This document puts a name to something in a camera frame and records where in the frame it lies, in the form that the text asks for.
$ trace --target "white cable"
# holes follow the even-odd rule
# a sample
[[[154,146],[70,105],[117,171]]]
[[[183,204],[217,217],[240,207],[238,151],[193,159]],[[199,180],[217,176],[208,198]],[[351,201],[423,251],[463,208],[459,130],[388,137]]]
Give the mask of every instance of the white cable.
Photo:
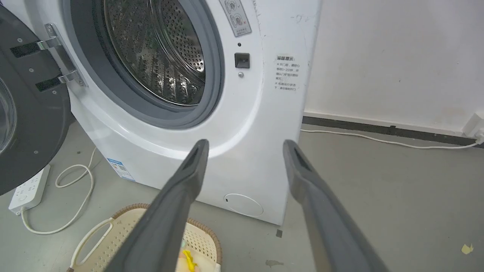
[[[317,132],[317,133],[331,133],[331,134],[338,134],[338,135],[358,136],[358,137],[367,138],[381,143],[405,146],[405,147],[416,148],[416,149],[464,149],[464,148],[469,148],[469,147],[482,144],[484,142],[484,137],[481,137],[477,139],[475,143],[466,145],[466,146],[412,146],[412,145],[399,143],[399,142],[380,140],[380,139],[372,138],[372,137],[362,135],[362,134],[357,134],[357,133],[336,132],[336,131],[329,131],[329,130],[306,130],[306,129],[301,129],[301,131],[310,132],[310,133]]]
[[[81,178],[83,178],[86,173],[89,173],[89,177],[91,178],[91,187],[89,189],[89,192],[88,192],[88,195],[86,196],[86,198],[84,199],[84,201],[82,202],[81,204],[81,207],[79,207],[79,210],[77,210],[76,214],[74,215],[74,217],[69,221],[67,222],[67,224],[65,224],[64,226],[62,226],[61,228],[58,228],[56,230],[53,230],[53,231],[37,231],[37,230],[34,230],[32,229],[28,222],[27,222],[27,219],[25,218],[25,208],[22,208],[22,210],[20,211],[20,214],[22,216],[22,221],[24,222],[24,225],[25,227],[30,231],[30,232],[33,232],[35,234],[53,234],[53,233],[56,233],[56,232],[59,232],[65,228],[67,228],[68,226],[70,226],[72,224],[72,222],[74,222],[74,220],[77,218],[77,216],[79,215],[79,213],[81,212],[82,208],[84,207],[84,205],[86,204],[86,202],[88,201],[89,197],[91,196],[92,194],[92,190],[94,189],[94,176],[92,175],[92,172],[91,172],[91,164],[92,164],[92,159],[94,158],[94,153],[96,152],[97,148],[94,148],[94,150],[92,151],[92,154],[91,154],[91,160],[89,161],[89,164],[88,166],[85,166],[85,165],[73,165],[73,166],[70,166],[68,168],[66,168],[64,171],[62,171],[61,174],[59,174],[59,176],[57,176],[57,179],[56,179],[56,187],[57,188],[65,188],[69,185],[72,185],[74,183],[76,183],[78,180],[80,180]],[[82,175],[80,175],[77,179],[75,179],[74,181],[66,184],[66,185],[59,185],[59,180],[61,178],[61,176],[69,169],[73,168],[73,167],[83,167],[86,169],[86,171],[84,171],[84,173],[82,173]]]

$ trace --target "white power strip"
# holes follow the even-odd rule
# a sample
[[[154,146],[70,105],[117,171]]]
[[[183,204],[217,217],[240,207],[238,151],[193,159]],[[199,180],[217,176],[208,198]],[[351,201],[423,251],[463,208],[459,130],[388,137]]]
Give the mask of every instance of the white power strip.
[[[8,206],[16,215],[20,215],[20,210],[26,210],[39,205],[44,193],[45,183],[49,175],[50,165],[46,165],[44,169],[40,170],[35,176],[24,182],[15,189],[12,201]]]

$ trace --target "door glass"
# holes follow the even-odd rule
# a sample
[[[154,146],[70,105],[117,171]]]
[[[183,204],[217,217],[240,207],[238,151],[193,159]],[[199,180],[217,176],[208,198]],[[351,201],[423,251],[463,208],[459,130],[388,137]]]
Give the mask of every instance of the door glass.
[[[203,54],[178,0],[104,0],[104,19],[118,59],[138,83],[172,104],[200,102]]]
[[[0,78],[0,154],[12,140],[16,124],[15,106],[7,86]]]

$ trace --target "wall outlet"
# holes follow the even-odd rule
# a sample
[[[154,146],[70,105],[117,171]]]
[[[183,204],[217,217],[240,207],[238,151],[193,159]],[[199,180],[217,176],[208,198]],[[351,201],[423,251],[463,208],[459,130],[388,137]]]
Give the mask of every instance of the wall outlet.
[[[477,137],[476,134],[484,132],[484,112],[476,112],[462,129],[467,137]]]
[[[44,193],[45,183],[49,175],[50,165],[46,165],[44,169],[40,170],[35,176],[24,182],[15,189],[12,201],[8,206],[16,215],[20,215],[20,210],[26,210],[39,205]]]

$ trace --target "laundry basket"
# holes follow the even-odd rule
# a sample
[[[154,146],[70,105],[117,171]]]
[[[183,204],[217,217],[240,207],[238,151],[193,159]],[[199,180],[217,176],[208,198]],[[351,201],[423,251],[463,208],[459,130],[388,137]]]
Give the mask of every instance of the laundry basket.
[[[110,218],[100,222],[92,228],[81,240],[74,255],[72,256],[71,266],[68,272],[102,272],[115,255],[118,248],[122,245],[131,230],[140,220],[149,204],[133,204],[127,206]],[[108,230],[103,234],[93,249],[87,256],[79,261],[81,249],[99,229],[109,225]],[[186,241],[186,247],[192,254],[203,256],[206,261],[201,272],[220,272],[222,265],[222,248],[215,233],[198,222],[195,219],[188,218],[185,224],[183,239]]]

